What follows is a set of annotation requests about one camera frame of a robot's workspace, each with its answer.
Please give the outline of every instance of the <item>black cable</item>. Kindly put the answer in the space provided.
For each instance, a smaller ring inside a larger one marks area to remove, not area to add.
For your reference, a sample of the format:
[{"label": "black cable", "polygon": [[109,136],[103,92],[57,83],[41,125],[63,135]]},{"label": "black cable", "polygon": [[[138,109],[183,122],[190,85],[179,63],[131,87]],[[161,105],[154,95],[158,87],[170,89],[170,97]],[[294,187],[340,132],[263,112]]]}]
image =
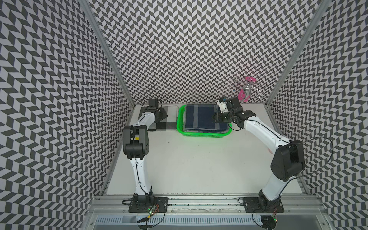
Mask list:
[{"label": "black cable", "polygon": [[263,211],[263,210],[261,210],[261,209],[255,209],[255,210],[252,212],[252,220],[254,221],[254,223],[255,223],[256,225],[258,225],[259,227],[263,228],[261,225],[257,224],[257,222],[256,222],[256,221],[254,220],[254,218],[253,218],[253,214],[254,214],[254,212],[255,212],[255,211],[257,211],[257,210],[264,212],[264,211]]},{"label": "black cable", "polygon": [[164,210],[164,213],[163,213],[163,218],[162,218],[162,220],[161,220],[160,222],[158,222],[157,224],[153,225],[152,227],[150,227],[150,229],[151,229],[151,228],[153,228],[153,227],[155,227],[155,226],[157,226],[159,223],[161,223],[161,222],[164,220],[165,215],[166,215],[165,207],[163,208],[163,210]]},{"label": "black cable", "polygon": [[255,121],[255,122],[258,122],[259,124],[261,124],[263,127],[265,127],[268,131],[270,131],[273,135],[275,135],[278,139],[280,139],[281,141],[283,142],[286,142],[288,144],[290,144],[290,142],[287,142],[287,141],[284,141],[282,140],[276,133],[274,133],[272,130],[270,130],[269,128],[267,128],[267,126],[263,125],[261,122],[259,121],[256,121],[256,120],[240,120],[240,121]]},{"label": "black cable", "polygon": [[323,165],[323,166],[322,166],[322,167],[320,167],[319,169],[316,169],[315,171],[313,171],[313,172],[311,172],[311,173],[307,173],[307,174],[305,174],[305,175],[295,177],[295,178],[293,178],[293,179],[297,179],[297,178],[300,178],[300,177],[305,177],[305,176],[311,175],[311,174],[313,174],[313,173],[315,173],[315,172],[318,172],[319,170],[321,170],[321,169],[323,169],[324,167],[326,167],[326,165],[331,161],[332,156],[333,156],[333,153],[334,153],[334,152],[333,152],[333,151],[334,151],[334,146],[333,146],[333,142],[331,141],[331,139],[330,139],[330,138],[328,138],[328,137],[323,137],[323,136],[315,136],[315,137],[313,137],[312,139],[309,139],[309,140],[307,140],[307,141],[303,141],[303,142],[301,142],[301,143],[306,143],[306,142],[309,142],[309,141],[312,141],[312,140],[317,140],[318,138],[324,138],[324,139],[327,139],[327,140],[329,140],[329,141],[330,141],[330,143],[331,143],[331,155],[330,155],[329,159],[327,160],[327,162],[325,163],[325,165]]},{"label": "black cable", "polygon": [[139,102],[139,104],[142,106],[142,107],[145,107],[144,106],[144,100],[146,99],[147,97],[144,97],[140,102]]},{"label": "black cable", "polygon": [[159,109],[157,109],[156,111],[159,111],[159,110],[162,108],[162,101],[160,100],[160,102],[161,102],[161,106],[160,106],[160,108],[159,108]]},{"label": "black cable", "polygon": [[122,203],[123,205],[130,205],[130,204],[124,203],[124,202],[126,202],[126,201],[130,201],[130,202],[132,202],[132,199],[129,199],[129,200],[123,200],[121,203]]},{"label": "black cable", "polygon": [[[138,177],[138,182],[140,183],[140,180],[139,180],[139,174],[138,174],[138,165],[135,164],[135,169],[137,170],[137,177]],[[139,186],[141,187],[141,190],[145,193],[145,194],[148,194],[146,191],[143,190],[141,184],[139,184]]]},{"label": "black cable", "polygon": [[241,205],[244,205],[245,203],[240,203],[240,201],[239,201],[239,200],[240,200],[240,198],[242,198],[242,197],[239,197],[239,198],[237,199],[238,203],[239,203],[239,204],[241,204]]},{"label": "black cable", "polygon": [[229,126],[229,128],[230,128],[230,129],[232,129],[232,130],[234,130],[234,131],[239,131],[239,130],[241,130],[241,128],[239,128],[238,130],[233,129],[233,128],[229,125],[229,123],[228,123],[227,125]]}]

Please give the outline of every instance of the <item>folded towel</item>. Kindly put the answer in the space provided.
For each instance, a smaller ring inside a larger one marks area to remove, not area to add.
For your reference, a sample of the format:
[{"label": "folded towel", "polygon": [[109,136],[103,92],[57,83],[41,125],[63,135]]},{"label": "folded towel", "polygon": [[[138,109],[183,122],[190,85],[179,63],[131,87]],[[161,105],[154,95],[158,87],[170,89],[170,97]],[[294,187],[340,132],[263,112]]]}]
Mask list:
[{"label": "folded towel", "polygon": [[187,105],[184,113],[184,132],[226,133],[226,123],[215,123],[212,118],[218,112],[216,104]]}]

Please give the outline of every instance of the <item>white table surface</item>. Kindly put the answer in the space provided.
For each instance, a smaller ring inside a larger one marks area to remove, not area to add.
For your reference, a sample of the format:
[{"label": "white table surface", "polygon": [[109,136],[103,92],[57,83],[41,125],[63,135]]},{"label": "white table surface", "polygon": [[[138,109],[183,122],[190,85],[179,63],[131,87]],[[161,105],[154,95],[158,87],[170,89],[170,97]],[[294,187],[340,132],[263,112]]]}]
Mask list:
[{"label": "white table surface", "polygon": [[[242,106],[273,127],[263,104]],[[136,105],[131,124],[140,108]],[[148,132],[148,137],[150,150],[145,159],[155,194],[258,193],[272,173],[273,155],[244,129],[223,138],[185,137],[176,130]],[[133,170],[121,149],[107,194],[133,194],[134,190]],[[283,193],[302,191],[293,180]]]}]

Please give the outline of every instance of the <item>black and white patterned backdrop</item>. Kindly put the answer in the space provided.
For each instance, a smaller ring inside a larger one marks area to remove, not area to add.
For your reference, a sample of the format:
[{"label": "black and white patterned backdrop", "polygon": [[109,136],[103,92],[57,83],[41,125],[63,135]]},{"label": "black and white patterned backdrop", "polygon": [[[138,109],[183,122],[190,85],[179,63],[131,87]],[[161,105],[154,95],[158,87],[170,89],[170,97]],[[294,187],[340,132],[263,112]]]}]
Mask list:
[{"label": "black and white patterned backdrop", "polygon": [[136,102],[205,103],[246,76],[265,83],[265,99],[251,99],[264,102],[319,1],[90,3]]},{"label": "black and white patterned backdrop", "polygon": [[[368,229],[367,9],[365,0],[332,1],[272,105],[287,136],[333,140],[332,162],[306,182],[338,229]],[[305,147],[305,172],[330,155],[328,141]]]},{"label": "black and white patterned backdrop", "polygon": [[76,0],[0,1],[0,229],[79,227],[130,111]]}]

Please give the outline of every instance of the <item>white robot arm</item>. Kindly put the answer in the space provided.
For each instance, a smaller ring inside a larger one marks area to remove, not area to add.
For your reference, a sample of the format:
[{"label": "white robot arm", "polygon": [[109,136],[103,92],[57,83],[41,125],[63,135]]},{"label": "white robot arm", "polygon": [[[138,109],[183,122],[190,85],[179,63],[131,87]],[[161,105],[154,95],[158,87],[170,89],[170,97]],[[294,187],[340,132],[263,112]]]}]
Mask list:
[{"label": "white robot arm", "polygon": [[135,179],[135,193],[130,203],[129,212],[145,212],[157,203],[162,204],[167,198],[153,195],[152,186],[148,180],[148,170],[145,155],[149,152],[147,129],[153,123],[167,118],[163,108],[158,107],[157,99],[149,99],[141,117],[133,124],[126,125],[123,130],[123,152],[130,160]]},{"label": "white robot arm", "polygon": [[215,122],[236,123],[260,139],[274,154],[271,163],[273,174],[258,194],[258,208],[273,211],[281,204],[280,197],[286,185],[304,169],[302,144],[273,131],[252,111],[243,111],[238,98],[220,98],[217,105],[220,112],[215,113]]}]

